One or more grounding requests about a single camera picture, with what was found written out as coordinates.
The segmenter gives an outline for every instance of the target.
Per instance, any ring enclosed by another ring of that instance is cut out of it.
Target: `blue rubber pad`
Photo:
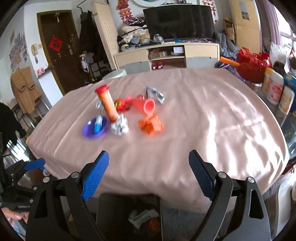
[[[95,162],[89,175],[86,177],[83,183],[83,191],[81,197],[84,201],[87,201],[92,197],[109,165],[109,154],[104,152],[99,156],[99,160]]]
[[[214,181],[208,174],[204,165],[202,164],[203,160],[200,159],[196,154],[191,151],[189,153],[189,165],[193,171],[193,174],[202,190],[202,193],[213,201],[214,194]]]
[[[36,161],[28,162],[25,165],[24,169],[26,171],[31,171],[31,170],[34,170],[36,168],[40,168],[41,170],[43,170],[44,169],[44,164],[45,164],[45,160],[43,158],[40,158],[40,159],[38,159]]]

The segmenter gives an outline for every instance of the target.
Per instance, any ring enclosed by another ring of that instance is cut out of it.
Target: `white bottle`
[[[268,92],[266,95],[267,100],[272,104],[278,104],[281,98],[281,93],[284,88],[284,78],[277,72],[271,74]]]
[[[262,90],[265,94],[267,94],[268,92],[268,87],[269,87],[269,83],[270,83],[270,80],[271,80],[271,75],[272,73],[275,72],[273,69],[271,68],[266,68],[265,70],[265,76],[264,76],[264,81],[263,81],[263,84],[262,84]]]
[[[294,97],[294,91],[291,90],[288,86],[285,86],[279,103],[279,109],[281,110],[281,112],[283,112],[286,115],[289,113]]]

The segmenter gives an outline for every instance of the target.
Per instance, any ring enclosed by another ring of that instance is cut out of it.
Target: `silver screw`
[[[248,177],[248,181],[249,181],[250,183],[254,183],[254,182],[255,182],[254,178],[252,178],[252,177]]]
[[[73,172],[73,173],[71,174],[71,177],[72,177],[72,178],[78,178],[78,177],[79,177],[79,172]]]
[[[225,172],[219,172],[218,175],[221,178],[226,178],[226,173]]]
[[[44,183],[46,183],[46,182],[48,182],[49,181],[49,177],[45,177],[45,178],[43,178],[43,182]]]

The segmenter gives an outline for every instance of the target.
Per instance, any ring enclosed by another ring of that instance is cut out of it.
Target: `red diamond door decoration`
[[[59,52],[59,50],[61,49],[62,43],[63,43],[63,41],[59,40],[56,37],[53,37],[52,40],[50,41],[48,47]]]

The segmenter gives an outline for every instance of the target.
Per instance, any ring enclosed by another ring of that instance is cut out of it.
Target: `black tv screen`
[[[170,4],[143,10],[151,38],[214,39],[214,22],[209,6]]]

